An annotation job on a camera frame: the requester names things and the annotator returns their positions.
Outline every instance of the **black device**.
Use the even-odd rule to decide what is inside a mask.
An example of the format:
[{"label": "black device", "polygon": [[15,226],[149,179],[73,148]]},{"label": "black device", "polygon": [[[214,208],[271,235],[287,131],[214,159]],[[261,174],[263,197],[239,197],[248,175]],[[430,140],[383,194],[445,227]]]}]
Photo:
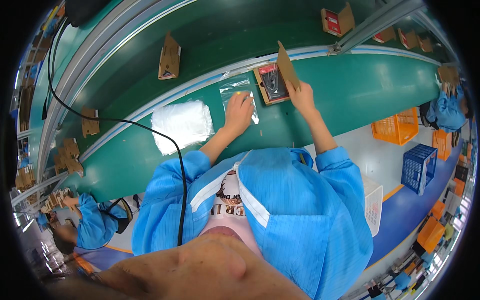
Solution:
[{"label": "black device", "polygon": [[65,0],[65,15],[73,27],[82,26],[109,3],[110,0]]}]

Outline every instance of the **stack of cardboard boxes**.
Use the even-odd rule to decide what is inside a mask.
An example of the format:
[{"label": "stack of cardboard boxes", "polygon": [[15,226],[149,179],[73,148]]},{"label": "stack of cardboard boxes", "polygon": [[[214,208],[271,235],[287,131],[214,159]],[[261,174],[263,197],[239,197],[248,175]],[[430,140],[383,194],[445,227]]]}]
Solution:
[{"label": "stack of cardboard boxes", "polygon": [[48,195],[48,200],[45,202],[45,205],[40,208],[40,211],[44,214],[50,213],[57,205],[59,205],[60,208],[64,208],[65,204],[63,203],[63,198],[66,195],[72,196],[72,192],[69,188],[53,191],[50,195]]},{"label": "stack of cardboard boxes", "polygon": [[20,192],[24,192],[35,185],[35,175],[32,164],[17,170],[15,186]]},{"label": "stack of cardboard boxes", "polygon": [[78,161],[80,151],[78,150],[77,140],[64,139],[63,147],[58,147],[58,155],[53,156],[55,162],[55,173],[58,175],[60,170],[68,169],[68,173],[77,172],[80,177],[84,176],[84,168]]}]

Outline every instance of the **cardboard box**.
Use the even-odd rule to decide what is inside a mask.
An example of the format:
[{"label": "cardboard box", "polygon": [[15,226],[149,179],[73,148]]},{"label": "cardboard box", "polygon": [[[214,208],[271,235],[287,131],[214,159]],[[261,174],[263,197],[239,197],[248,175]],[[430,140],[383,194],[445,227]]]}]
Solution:
[{"label": "cardboard box", "polygon": [[65,161],[65,164],[67,165],[68,173],[72,174],[74,172],[77,172],[80,177],[84,176],[84,167],[80,164],[78,159],[76,158],[70,158]]},{"label": "cardboard box", "polygon": [[260,75],[259,69],[268,67],[270,65],[276,66],[276,68],[278,68],[278,80],[281,81],[280,84],[284,85],[285,81],[290,81],[295,89],[300,88],[300,80],[295,73],[295,69],[293,68],[290,57],[288,57],[287,51],[285,51],[285,48],[283,47],[282,43],[280,43],[280,41],[278,41],[278,46],[279,49],[276,63],[263,65],[262,67],[253,69],[253,73],[255,74],[258,82],[258,87],[260,88],[260,92],[262,93],[262,98],[264,99],[264,102],[267,106],[290,100],[290,96],[288,95],[288,91],[286,91],[286,97],[270,100],[267,90],[264,87],[264,83],[262,80],[262,76]]},{"label": "cardboard box", "polygon": [[[91,118],[98,118],[98,110],[88,107],[82,107],[82,115],[91,117]],[[87,135],[94,135],[100,132],[100,122],[87,120],[82,118],[82,134],[84,138],[87,138]]]},{"label": "cardboard box", "polygon": [[450,83],[452,87],[457,86],[460,82],[460,78],[455,67],[441,66],[437,69],[437,71],[441,82]]},{"label": "cardboard box", "polygon": [[323,8],[320,11],[322,15],[322,25],[324,31],[331,35],[341,37],[350,29],[355,28],[355,19],[353,18],[352,8],[350,3],[340,13],[335,13]]},{"label": "cardboard box", "polygon": [[69,157],[78,158],[80,151],[78,150],[77,139],[63,139],[63,146]]},{"label": "cardboard box", "polygon": [[426,39],[422,39],[421,37],[417,36],[417,41],[420,49],[423,52],[433,52],[432,43],[428,37]]},{"label": "cardboard box", "polygon": [[165,44],[160,52],[158,78],[160,80],[177,78],[180,66],[180,45],[171,37],[170,31],[165,36]]},{"label": "cardboard box", "polygon": [[390,26],[389,28],[384,29],[381,32],[375,34],[372,38],[381,44],[391,39],[396,40],[395,30],[393,29],[392,26]]},{"label": "cardboard box", "polygon": [[55,174],[59,175],[60,170],[65,169],[67,166],[65,165],[65,162],[63,161],[63,159],[61,159],[60,154],[59,155],[54,154],[53,161],[55,163]]},{"label": "cardboard box", "polygon": [[400,28],[398,29],[398,36],[400,37],[400,42],[405,46],[407,49],[412,49],[418,47],[418,40],[415,31],[412,30],[409,33],[404,33]]}]

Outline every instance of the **orange plastic crate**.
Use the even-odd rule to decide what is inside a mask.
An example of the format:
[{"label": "orange plastic crate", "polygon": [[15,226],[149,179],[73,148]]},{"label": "orange plastic crate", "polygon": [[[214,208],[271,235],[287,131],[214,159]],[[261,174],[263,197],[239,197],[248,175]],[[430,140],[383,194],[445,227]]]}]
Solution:
[{"label": "orange plastic crate", "polygon": [[458,178],[454,178],[453,181],[456,182],[454,194],[461,198],[463,195],[463,190],[465,189],[465,183]]},{"label": "orange plastic crate", "polygon": [[447,160],[452,153],[452,133],[435,130],[432,135],[432,147],[438,149],[437,157]]},{"label": "orange plastic crate", "polygon": [[437,201],[431,210],[433,217],[437,220],[440,220],[440,218],[444,215],[444,209],[445,204],[443,202]]},{"label": "orange plastic crate", "polygon": [[427,223],[420,231],[417,242],[425,251],[430,254],[435,246],[438,244],[442,235],[445,232],[445,227],[442,226],[435,218],[428,218]]},{"label": "orange plastic crate", "polygon": [[373,137],[394,143],[405,145],[419,133],[419,120],[417,108],[410,108],[399,114],[372,123]]}]

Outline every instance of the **red product box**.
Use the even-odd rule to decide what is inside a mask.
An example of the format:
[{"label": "red product box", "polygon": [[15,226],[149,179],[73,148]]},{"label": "red product box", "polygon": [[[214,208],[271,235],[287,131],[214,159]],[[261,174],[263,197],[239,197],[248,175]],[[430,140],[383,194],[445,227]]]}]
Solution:
[{"label": "red product box", "polygon": [[328,29],[337,34],[342,34],[342,32],[340,31],[340,26],[338,25],[338,14],[331,11],[326,11],[325,14]]}]

